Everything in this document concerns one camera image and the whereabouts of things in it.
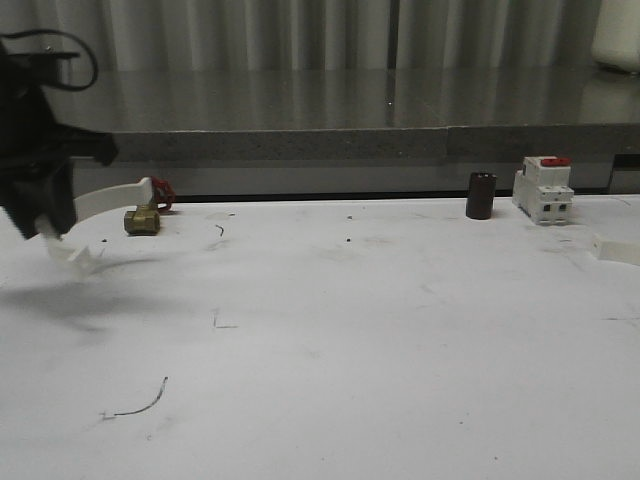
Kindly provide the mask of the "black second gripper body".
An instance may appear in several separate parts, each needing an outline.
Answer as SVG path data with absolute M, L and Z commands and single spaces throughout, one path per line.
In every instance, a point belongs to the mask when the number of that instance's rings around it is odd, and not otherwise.
M 78 58 L 76 52 L 11 53 L 1 48 L 1 172 L 62 160 L 73 164 L 88 159 L 102 166 L 115 160 L 118 147 L 111 134 L 62 123 L 45 95 L 46 88 L 79 93 L 97 82 L 96 55 L 81 39 L 72 41 L 90 65 L 88 77 L 79 83 L 60 67 Z

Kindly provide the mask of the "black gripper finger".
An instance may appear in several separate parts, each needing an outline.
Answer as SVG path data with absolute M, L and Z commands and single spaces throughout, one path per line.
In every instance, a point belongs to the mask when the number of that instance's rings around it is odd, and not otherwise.
M 76 224 L 73 164 L 66 160 L 37 168 L 1 172 L 1 206 L 24 239 L 34 237 L 44 217 L 60 236 Z

